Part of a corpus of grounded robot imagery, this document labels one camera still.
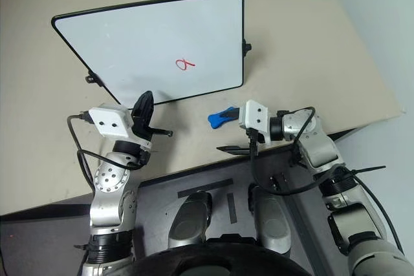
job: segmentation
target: beige table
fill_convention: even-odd
[[[50,19],[135,1],[1,0],[0,214],[89,192],[65,118],[112,99],[86,84]],[[242,87],[156,106],[152,126],[175,135],[154,138],[144,179],[232,157],[215,148],[246,143],[244,132],[235,122],[212,130],[207,115],[250,98],[275,111],[313,105],[328,133],[400,114],[338,0],[245,0],[245,38]],[[93,126],[76,127],[85,148],[102,148]]]

